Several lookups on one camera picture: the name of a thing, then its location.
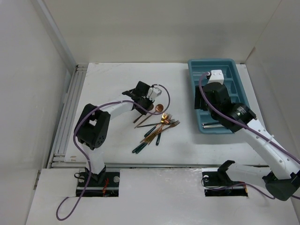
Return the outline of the copper fork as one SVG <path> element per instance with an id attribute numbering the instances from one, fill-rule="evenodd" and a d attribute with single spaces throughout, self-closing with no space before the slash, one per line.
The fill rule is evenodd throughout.
<path id="1" fill-rule="evenodd" d="M 145 143 L 147 143 L 147 145 L 149 145 L 159 133 L 163 133 L 164 131 L 167 131 L 167 130 L 170 129 L 170 128 L 174 128 L 174 127 L 176 127 L 176 126 L 179 125 L 179 124 L 180 124 L 180 121 L 179 121 L 179 120 L 176 120 L 174 123 L 172 123 L 172 124 L 170 124 L 170 125 L 167 125 L 166 128 L 162 127 L 159 131 L 157 131 L 156 133 L 150 135 L 150 136 L 146 139 Z"/>

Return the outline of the black spoon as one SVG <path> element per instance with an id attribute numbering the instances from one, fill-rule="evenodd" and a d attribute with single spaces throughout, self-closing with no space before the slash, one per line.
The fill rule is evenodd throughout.
<path id="1" fill-rule="evenodd" d="M 216 125 L 216 124 L 220 124 L 220 122 L 216 121 L 216 122 L 202 123 L 203 126 Z"/>

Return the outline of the blue plastic cutlery tray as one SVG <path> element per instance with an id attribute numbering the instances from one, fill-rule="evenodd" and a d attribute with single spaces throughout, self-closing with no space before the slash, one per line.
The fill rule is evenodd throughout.
<path id="1" fill-rule="evenodd" d="M 221 70 L 224 75 L 224 85 L 233 103 L 244 103 L 249 106 L 249 102 L 236 67 L 232 59 L 191 59 L 188 61 L 188 69 L 191 80 L 191 90 L 194 96 L 195 89 L 199 85 L 202 74 L 212 70 Z M 208 111 L 195 109 L 196 121 L 199 132 L 202 134 L 229 135 L 232 132 L 224 127 L 204 129 L 202 124 L 214 122 Z"/>

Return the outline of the aluminium rail frame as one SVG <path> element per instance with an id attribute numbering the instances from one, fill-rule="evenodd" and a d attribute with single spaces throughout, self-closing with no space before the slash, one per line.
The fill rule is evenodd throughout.
<path id="1" fill-rule="evenodd" d="M 83 88 L 84 79 L 87 73 L 87 64 L 79 64 L 75 67 L 67 92 L 63 95 L 63 108 L 58 117 L 58 125 L 54 131 L 53 141 L 50 147 L 45 167 L 58 167 L 64 164 L 76 109 L 79 103 L 80 94 Z"/>

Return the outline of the silver round spoon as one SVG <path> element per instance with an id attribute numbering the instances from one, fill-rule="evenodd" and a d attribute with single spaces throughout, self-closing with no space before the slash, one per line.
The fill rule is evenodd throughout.
<path id="1" fill-rule="evenodd" d="M 222 126 L 220 124 L 205 125 L 205 126 L 203 126 L 203 129 L 214 129 L 214 128 L 224 128 L 224 126 Z"/>

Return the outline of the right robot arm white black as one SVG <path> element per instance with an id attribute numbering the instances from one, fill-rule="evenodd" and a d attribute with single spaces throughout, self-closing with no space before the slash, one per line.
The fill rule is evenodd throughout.
<path id="1" fill-rule="evenodd" d="M 197 85 L 195 109 L 208 111 L 223 127 L 241 134 L 267 164 L 262 168 L 227 160 L 216 171 L 205 173 L 210 186 L 221 190 L 244 183 L 266 189 L 271 199 L 286 201 L 294 196 L 300 188 L 300 160 L 275 140 L 247 105 L 233 103 L 224 84 Z"/>

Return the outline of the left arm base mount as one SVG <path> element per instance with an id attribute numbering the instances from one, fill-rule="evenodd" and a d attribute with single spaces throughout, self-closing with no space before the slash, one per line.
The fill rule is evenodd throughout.
<path id="1" fill-rule="evenodd" d="M 76 197 L 79 197 L 86 184 L 88 173 L 77 172 L 74 174 L 77 179 Z M 91 178 L 83 197 L 118 197 L 120 184 L 120 171 L 106 171 L 99 181 Z"/>

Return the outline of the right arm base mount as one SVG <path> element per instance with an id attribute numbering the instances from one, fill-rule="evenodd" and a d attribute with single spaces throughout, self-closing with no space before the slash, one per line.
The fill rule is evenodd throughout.
<path id="1" fill-rule="evenodd" d="M 241 182 L 232 181 L 227 175 L 227 170 L 234 161 L 227 160 L 218 168 L 204 168 L 202 170 L 201 184 L 206 197 L 248 197 L 246 186 L 234 186 Z"/>

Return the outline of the gold fork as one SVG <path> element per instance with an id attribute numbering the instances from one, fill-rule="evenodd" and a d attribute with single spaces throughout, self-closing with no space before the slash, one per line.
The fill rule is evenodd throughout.
<path id="1" fill-rule="evenodd" d="M 171 120 L 171 118 L 172 118 L 172 115 L 171 115 L 170 113 L 164 114 L 164 115 L 162 116 L 160 122 L 167 122 L 168 120 Z M 146 139 L 147 139 L 150 135 L 152 135 L 152 134 L 156 133 L 157 131 L 159 131 L 164 125 L 165 125 L 165 124 L 163 124 L 163 125 L 158 125 L 158 126 L 155 126 L 154 128 L 152 128 L 149 132 L 147 132 L 147 133 L 144 135 L 144 138 L 140 141 L 140 143 L 145 142 Z"/>

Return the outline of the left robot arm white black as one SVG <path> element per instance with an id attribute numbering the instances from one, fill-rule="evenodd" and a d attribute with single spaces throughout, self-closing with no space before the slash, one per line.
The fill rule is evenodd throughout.
<path id="1" fill-rule="evenodd" d="M 96 149 L 103 145 L 110 121 L 132 110 L 137 110 L 142 115 L 147 114 L 161 92 L 155 85 L 139 81 L 135 88 L 122 92 L 112 102 L 99 106 L 87 104 L 83 108 L 74 128 L 73 142 L 87 160 L 85 175 L 94 186 L 102 185 L 105 180 L 106 166 L 102 153 L 98 153 Z"/>

